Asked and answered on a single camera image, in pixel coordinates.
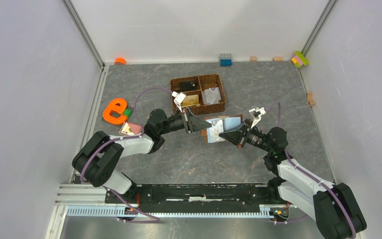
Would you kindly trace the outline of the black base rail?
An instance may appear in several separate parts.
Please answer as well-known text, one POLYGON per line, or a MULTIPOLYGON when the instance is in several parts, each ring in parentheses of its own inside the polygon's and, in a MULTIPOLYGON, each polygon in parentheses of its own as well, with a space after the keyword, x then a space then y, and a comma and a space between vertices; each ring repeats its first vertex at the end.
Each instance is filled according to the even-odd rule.
POLYGON ((267 184, 140 184, 123 199, 146 213, 256 213, 260 205, 286 205, 267 184))

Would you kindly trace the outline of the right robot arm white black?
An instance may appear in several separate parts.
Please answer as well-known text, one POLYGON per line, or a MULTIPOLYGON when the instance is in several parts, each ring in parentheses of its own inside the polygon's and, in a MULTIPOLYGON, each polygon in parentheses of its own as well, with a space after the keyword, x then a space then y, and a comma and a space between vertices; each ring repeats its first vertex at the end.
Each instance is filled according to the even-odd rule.
POLYGON ((239 126, 219 134, 242 148, 249 144, 267 152, 266 168, 275 174, 269 182, 268 198, 297 206, 312 218, 326 239, 354 239, 367 228, 367 222, 351 188, 316 176, 297 162, 287 151, 287 132, 274 127, 262 133, 245 120, 239 126))

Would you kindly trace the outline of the pink card on table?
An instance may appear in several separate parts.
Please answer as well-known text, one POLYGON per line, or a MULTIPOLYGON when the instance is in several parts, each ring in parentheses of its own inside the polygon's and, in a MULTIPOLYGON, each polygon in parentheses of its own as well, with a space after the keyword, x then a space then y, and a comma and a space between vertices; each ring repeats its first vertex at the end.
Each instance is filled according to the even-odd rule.
POLYGON ((141 132, 142 126, 140 124, 131 123, 129 121, 125 121, 119 131, 121 135, 125 136, 139 135, 141 132))

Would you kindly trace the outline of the orange plastic letter toy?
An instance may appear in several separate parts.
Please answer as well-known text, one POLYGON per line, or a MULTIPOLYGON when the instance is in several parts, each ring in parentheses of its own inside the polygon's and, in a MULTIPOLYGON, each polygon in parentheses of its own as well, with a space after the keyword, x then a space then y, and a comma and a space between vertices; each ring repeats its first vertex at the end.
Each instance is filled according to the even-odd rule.
POLYGON ((123 112, 127 108, 127 102, 123 98, 113 99, 103 111, 103 119, 113 125, 121 125, 127 121, 127 116, 123 112))

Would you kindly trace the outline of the blue grey toy brick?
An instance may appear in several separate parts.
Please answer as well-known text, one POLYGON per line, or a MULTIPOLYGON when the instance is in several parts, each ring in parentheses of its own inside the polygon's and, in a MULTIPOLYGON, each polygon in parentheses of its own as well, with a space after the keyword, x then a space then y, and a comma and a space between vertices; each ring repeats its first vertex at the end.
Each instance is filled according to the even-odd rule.
POLYGON ((233 57, 231 53, 220 53, 219 54, 219 64, 222 67, 232 66, 233 57))

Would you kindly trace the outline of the brown leather card holder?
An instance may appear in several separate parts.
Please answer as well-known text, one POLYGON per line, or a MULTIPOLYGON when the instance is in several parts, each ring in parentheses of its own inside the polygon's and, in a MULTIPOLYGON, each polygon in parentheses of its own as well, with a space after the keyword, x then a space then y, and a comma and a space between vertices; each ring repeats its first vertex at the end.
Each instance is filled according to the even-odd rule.
POLYGON ((204 120, 211 124, 211 127, 201 130, 200 135, 204 137, 206 143, 218 143, 225 141, 219 136, 220 133, 239 126, 243 121, 243 115, 206 117, 204 120))

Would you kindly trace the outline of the dark grey card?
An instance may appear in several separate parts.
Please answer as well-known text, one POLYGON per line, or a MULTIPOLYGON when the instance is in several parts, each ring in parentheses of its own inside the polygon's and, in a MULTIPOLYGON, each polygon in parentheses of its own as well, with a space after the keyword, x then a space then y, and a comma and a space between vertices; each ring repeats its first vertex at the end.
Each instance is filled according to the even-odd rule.
POLYGON ((196 81, 183 81, 179 82, 179 91, 188 92, 198 90, 198 83, 196 81))

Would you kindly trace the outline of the green pink yellow brick stack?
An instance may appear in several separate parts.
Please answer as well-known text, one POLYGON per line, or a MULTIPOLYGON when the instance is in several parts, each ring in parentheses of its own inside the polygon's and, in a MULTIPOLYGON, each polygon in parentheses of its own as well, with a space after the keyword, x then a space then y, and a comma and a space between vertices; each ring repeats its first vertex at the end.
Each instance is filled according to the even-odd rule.
POLYGON ((301 68, 302 66, 307 66, 309 64, 309 61, 300 51, 296 51, 294 53, 291 61, 297 68, 301 68))

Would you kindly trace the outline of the white cards in basket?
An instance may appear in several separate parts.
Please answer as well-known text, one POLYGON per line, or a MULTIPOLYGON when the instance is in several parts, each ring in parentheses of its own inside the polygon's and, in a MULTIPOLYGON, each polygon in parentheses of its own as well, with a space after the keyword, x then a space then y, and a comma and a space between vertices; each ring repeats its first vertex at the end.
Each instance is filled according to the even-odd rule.
POLYGON ((218 104, 221 101, 220 89, 218 87, 213 87, 203 90, 202 98, 205 105, 218 104))

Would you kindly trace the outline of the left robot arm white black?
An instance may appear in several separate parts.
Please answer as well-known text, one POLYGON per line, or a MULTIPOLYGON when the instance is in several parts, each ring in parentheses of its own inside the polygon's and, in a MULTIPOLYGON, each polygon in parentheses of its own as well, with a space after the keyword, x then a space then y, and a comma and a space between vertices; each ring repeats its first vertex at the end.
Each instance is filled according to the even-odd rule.
POLYGON ((189 108, 177 110, 170 117, 162 109, 151 111, 143 134, 114 136, 96 132, 73 158, 72 167, 80 173, 82 182, 94 187, 106 187, 117 192, 125 203, 136 198, 133 182, 123 173, 116 172, 119 159, 136 154, 150 154, 164 144, 164 134, 184 130, 193 133, 208 129, 211 123, 196 117, 189 108))

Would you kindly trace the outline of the brown wicker divided basket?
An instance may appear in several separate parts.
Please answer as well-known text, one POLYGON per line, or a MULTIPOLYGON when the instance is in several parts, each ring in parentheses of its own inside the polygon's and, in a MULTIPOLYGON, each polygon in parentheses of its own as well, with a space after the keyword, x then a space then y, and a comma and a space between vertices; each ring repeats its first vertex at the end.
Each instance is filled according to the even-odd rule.
POLYGON ((170 81, 170 89, 186 95, 182 106, 189 107, 195 115, 225 111, 226 95, 218 74, 175 78, 170 81))

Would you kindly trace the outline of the green toy block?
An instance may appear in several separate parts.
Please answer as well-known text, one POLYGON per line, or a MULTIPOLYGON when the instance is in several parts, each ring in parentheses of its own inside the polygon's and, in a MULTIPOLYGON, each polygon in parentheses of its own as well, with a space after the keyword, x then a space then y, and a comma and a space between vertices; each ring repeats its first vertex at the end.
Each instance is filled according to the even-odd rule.
POLYGON ((132 113, 133 113, 133 110, 131 110, 131 109, 125 109, 125 110, 122 112, 122 116, 128 119, 128 118, 131 117, 132 113))

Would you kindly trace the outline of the white card with emblem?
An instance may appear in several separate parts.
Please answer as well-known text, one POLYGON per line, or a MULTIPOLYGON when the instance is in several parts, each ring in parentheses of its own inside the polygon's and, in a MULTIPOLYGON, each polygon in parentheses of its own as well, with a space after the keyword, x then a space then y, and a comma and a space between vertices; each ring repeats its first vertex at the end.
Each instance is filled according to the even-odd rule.
POLYGON ((217 143, 222 142, 224 139, 220 137, 220 133, 224 132, 224 123, 222 119, 208 119, 207 122, 212 124, 211 128, 207 129, 207 142, 217 143))

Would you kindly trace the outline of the wooden arch block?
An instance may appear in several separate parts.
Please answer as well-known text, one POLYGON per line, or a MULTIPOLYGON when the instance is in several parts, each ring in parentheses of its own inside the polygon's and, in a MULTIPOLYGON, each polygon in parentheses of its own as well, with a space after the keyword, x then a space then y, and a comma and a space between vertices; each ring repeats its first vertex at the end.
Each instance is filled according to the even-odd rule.
POLYGON ((309 104, 309 106, 310 107, 313 107, 313 106, 315 106, 315 101, 314 101, 314 99, 313 99, 313 93, 312 92, 308 92, 307 94, 306 94, 306 98, 307 98, 307 102, 308 102, 308 104, 309 104))

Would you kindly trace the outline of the gold card in basket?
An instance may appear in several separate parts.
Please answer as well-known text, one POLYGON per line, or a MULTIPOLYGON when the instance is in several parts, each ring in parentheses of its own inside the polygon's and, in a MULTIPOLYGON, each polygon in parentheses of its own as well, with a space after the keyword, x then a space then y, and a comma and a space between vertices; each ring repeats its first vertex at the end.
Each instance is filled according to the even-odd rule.
POLYGON ((199 95, 187 95, 183 102, 182 102, 182 105, 183 106, 194 106, 194 105, 199 105, 200 102, 199 102, 199 95))

